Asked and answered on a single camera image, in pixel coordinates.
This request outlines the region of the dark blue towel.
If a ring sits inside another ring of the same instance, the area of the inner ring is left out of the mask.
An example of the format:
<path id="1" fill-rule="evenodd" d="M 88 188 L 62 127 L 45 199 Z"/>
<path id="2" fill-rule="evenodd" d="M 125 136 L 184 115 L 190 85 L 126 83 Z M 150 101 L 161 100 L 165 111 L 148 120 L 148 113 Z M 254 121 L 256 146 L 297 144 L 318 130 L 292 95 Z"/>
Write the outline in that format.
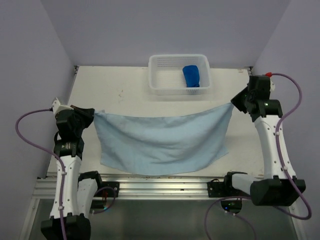
<path id="1" fill-rule="evenodd" d="M 182 73 L 183 73 L 187 88 L 200 87 L 200 73 L 196 65 L 187 65 L 183 67 Z"/>

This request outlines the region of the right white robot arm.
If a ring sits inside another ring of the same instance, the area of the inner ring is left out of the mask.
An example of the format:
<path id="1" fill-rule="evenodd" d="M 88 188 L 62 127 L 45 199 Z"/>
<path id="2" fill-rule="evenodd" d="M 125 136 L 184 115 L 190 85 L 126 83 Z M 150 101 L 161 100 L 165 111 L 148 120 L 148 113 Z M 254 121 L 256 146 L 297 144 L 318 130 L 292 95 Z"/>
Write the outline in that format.
<path id="1" fill-rule="evenodd" d="M 291 206 L 306 190 L 289 160 L 283 134 L 284 114 L 279 100 L 271 99 L 271 76 L 251 75 L 247 86 L 231 103 L 249 114 L 258 132 L 263 156 L 263 179 L 245 172 L 229 171 L 223 181 L 207 182 L 210 198 L 249 197 L 256 206 Z"/>

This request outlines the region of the light blue towel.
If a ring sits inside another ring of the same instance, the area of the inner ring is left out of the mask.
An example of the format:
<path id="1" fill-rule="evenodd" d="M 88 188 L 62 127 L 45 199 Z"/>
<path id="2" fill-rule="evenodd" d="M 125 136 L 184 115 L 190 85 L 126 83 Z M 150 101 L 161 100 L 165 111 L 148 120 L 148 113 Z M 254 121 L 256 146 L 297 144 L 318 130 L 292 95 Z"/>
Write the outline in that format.
<path id="1" fill-rule="evenodd" d="M 195 114 L 134 117 L 94 114 L 101 164 L 123 172 L 164 176 L 202 170 L 228 154 L 230 103 Z"/>

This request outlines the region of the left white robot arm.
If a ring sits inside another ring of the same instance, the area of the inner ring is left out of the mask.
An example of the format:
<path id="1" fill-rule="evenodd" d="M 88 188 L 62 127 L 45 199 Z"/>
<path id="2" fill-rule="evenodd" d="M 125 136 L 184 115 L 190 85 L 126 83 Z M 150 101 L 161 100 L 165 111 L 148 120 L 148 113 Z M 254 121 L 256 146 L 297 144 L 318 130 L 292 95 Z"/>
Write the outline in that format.
<path id="1" fill-rule="evenodd" d="M 116 199 L 120 184 L 103 182 L 98 171 L 80 173 L 82 133 L 94 121 L 95 110 L 58 104 L 51 110 L 58 129 L 53 149 L 57 178 L 54 203 L 49 219 L 41 222 L 41 233 L 47 240 L 89 240 L 94 197 Z"/>

